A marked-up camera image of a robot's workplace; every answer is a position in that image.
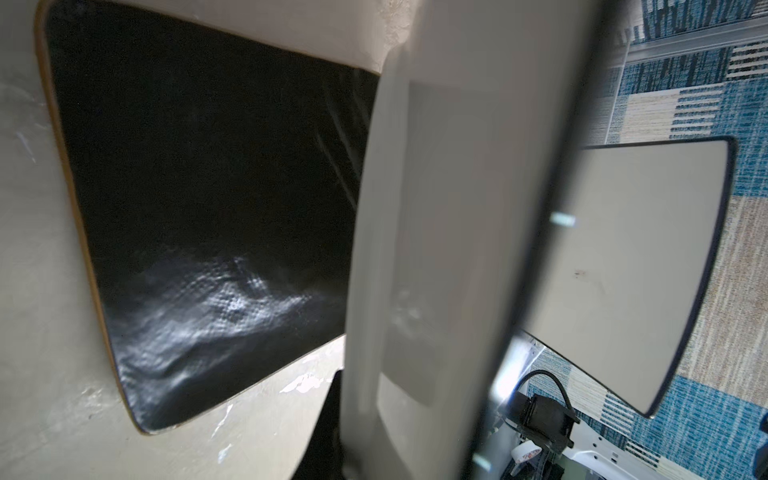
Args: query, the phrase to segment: black panel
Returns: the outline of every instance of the black panel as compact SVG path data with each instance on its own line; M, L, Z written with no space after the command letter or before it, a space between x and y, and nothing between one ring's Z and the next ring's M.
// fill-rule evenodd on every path
M55 2L45 36L140 428L343 333L374 74L102 2Z

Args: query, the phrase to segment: small white light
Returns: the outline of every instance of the small white light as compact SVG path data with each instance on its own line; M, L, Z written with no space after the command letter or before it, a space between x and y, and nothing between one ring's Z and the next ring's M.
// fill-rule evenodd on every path
M561 227L573 227L576 224L576 217L562 212L552 212L549 221Z
M475 465L482 468L486 472L491 471L491 463L488 461L486 457L483 457L474 453L472 454L472 461L475 463Z

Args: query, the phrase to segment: striped carpet pattern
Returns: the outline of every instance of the striped carpet pattern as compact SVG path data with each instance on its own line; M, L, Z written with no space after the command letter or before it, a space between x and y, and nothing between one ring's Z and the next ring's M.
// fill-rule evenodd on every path
M768 15L768 0L640 0L632 42ZM611 113L594 132L608 143L728 134L738 139L733 197L709 289L677 375L645 419L581 370L545 350L579 415L608 441L673 480L747 480L768 437L768 42L628 65ZM615 94L604 92L605 98ZM603 143L598 135L595 143ZM529 392L559 398L548 379Z

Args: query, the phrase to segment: black wire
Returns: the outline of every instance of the black wire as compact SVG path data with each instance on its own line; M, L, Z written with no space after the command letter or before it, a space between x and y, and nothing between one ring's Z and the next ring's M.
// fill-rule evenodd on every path
M520 388L520 385L522 385L523 383L526 383L528 380L532 379L536 375L546 375L549 378L553 379L554 382L557 384L558 388L560 389L561 395L563 395L563 400L565 401L565 407L568 410L571 410L574 414L576 413L573 406L571 406L571 400L568 398L568 394L565 392L565 388L563 388L563 384L560 383L560 380L558 379L557 376L554 375L554 373L548 372L547 370L533 370L528 372L523 378L520 379L518 384L515 386L515 389L512 390L512 393L517 392L518 389Z

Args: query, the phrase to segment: black mouse pad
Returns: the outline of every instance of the black mouse pad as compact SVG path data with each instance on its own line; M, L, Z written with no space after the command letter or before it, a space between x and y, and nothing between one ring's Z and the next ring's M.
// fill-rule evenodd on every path
M41 10L38 52L141 430L343 333L375 74L81 0Z

